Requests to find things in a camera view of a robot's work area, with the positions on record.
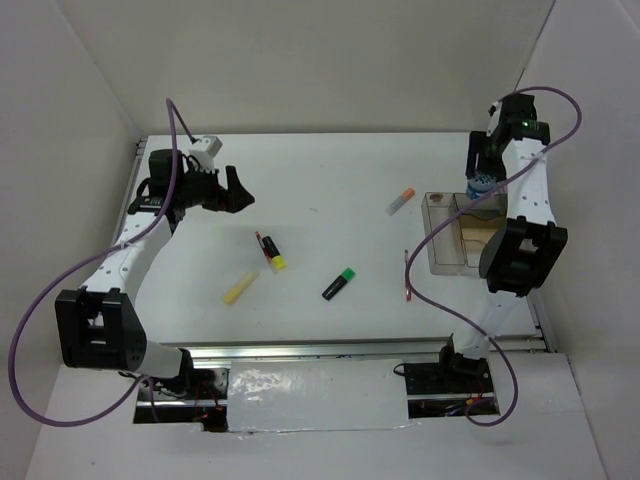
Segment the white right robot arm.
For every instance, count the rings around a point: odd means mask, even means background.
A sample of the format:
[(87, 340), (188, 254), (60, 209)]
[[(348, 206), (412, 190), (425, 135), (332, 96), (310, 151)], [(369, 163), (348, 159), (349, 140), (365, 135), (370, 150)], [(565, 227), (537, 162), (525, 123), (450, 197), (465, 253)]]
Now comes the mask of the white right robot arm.
[(469, 135), (466, 194), (476, 200), (504, 191), (505, 219), (480, 254), (479, 276), (488, 290), (483, 303), (439, 354), (436, 379), (448, 392), (483, 376), (491, 339), (516, 304), (544, 283), (568, 241), (550, 206), (550, 128), (538, 119), (534, 96), (509, 94), (491, 106), (489, 116), (486, 130)]

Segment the red gel pen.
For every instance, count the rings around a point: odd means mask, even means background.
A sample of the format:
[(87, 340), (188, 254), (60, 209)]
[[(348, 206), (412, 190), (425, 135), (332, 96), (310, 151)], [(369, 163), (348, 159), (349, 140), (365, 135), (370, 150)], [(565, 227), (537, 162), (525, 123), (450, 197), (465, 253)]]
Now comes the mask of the red gel pen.
[(409, 251), (407, 249), (404, 250), (404, 288), (405, 288), (405, 300), (406, 302), (411, 301), (412, 299), (412, 291), (411, 291), (411, 287), (409, 285), (409, 280), (408, 280), (408, 269), (409, 269)]

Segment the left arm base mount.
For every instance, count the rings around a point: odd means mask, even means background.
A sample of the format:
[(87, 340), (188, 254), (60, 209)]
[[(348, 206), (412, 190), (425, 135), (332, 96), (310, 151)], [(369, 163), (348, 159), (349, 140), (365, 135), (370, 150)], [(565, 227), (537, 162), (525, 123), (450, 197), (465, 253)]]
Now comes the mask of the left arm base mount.
[(190, 424), (203, 431), (228, 431), (230, 369), (197, 368), (183, 351), (177, 377), (144, 380), (137, 393), (134, 424)]

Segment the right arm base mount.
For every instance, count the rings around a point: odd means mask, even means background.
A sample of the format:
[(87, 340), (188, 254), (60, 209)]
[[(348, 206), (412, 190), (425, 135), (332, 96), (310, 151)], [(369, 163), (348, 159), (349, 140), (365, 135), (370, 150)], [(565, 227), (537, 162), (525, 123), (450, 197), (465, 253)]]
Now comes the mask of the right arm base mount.
[(471, 372), (451, 368), (445, 346), (437, 361), (404, 361), (392, 373), (403, 379), (410, 419), (497, 415), (494, 385), (486, 360), (471, 362)]

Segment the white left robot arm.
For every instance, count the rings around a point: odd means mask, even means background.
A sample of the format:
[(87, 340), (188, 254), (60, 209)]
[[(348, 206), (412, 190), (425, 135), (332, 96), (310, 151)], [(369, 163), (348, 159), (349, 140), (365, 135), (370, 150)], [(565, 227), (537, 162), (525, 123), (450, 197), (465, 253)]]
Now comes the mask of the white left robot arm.
[(213, 156), (154, 150), (149, 174), (126, 211), (116, 250), (76, 290), (63, 290), (55, 314), (63, 362), (70, 368), (112, 370), (151, 378), (176, 399), (189, 397), (214, 375), (195, 368), (191, 354), (150, 340), (135, 300), (151, 265), (172, 239), (187, 209), (235, 214), (255, 198), (228, 165), (218, 181)]

